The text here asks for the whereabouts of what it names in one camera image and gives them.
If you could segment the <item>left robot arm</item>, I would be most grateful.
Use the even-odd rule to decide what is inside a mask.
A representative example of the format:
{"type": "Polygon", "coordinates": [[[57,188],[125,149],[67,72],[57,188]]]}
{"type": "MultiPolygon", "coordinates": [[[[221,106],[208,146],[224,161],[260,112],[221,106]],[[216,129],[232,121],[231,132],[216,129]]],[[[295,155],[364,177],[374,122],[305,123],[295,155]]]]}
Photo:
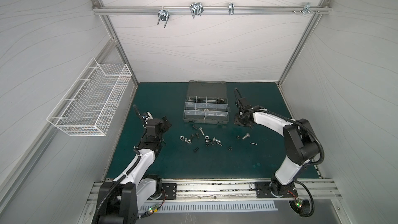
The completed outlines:
{"type": "Polygon", "coordinates": [[[147,199],[163,195],[161,179],[145,178],[144,175],[159,155],[163,135],[172,124],[166,117],[152,118],[149,113],[141,119],[145,130],[140,143],[133,149],[135,157],[118,177],[100,186],[93,224],[134,224],[160,208],[155,205],[143,214],[138,213],[147,199]]]}

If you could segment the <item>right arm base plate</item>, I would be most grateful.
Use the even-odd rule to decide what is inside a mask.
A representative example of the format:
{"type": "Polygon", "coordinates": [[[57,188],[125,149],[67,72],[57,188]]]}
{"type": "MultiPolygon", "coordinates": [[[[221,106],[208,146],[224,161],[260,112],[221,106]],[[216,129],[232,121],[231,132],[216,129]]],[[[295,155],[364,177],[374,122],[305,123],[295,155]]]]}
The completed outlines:
{"type": "Polygon", "coordinates": [[[278,181],[256,181],[250,186],[254,190],[257,198],[294,198],[299,194],[294,183],[280,185],[278,181]]]}

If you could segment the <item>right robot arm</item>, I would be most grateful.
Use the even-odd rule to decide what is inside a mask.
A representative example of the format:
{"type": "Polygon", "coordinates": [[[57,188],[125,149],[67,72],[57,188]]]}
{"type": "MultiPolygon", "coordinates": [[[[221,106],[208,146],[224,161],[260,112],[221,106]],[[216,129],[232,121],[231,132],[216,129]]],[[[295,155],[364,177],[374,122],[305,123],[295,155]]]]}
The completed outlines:
{"type": "Polygon", "coordinates": [[[269,185],[275,197],[281,198],[305,167],[324,161],[323,146],[308,120],[295,120],[261,106],[252,106],[241,96],[236,98],[236,106],[235,124],[250,128],[255,124],[262,125],[284,138],[286,156],[269,185]]]}

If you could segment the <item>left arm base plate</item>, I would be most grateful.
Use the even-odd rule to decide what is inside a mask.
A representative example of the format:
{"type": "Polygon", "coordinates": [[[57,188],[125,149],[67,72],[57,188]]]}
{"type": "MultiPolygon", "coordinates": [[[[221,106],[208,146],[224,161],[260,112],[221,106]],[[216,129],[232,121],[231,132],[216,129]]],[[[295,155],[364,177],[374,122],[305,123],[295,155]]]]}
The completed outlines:
{"type": "Polygon", "coordinates": [[[149,197],[149,200],[175,200],[176,194],[176,183],[158,184],[155,188],[155,193],[149,197]]]}

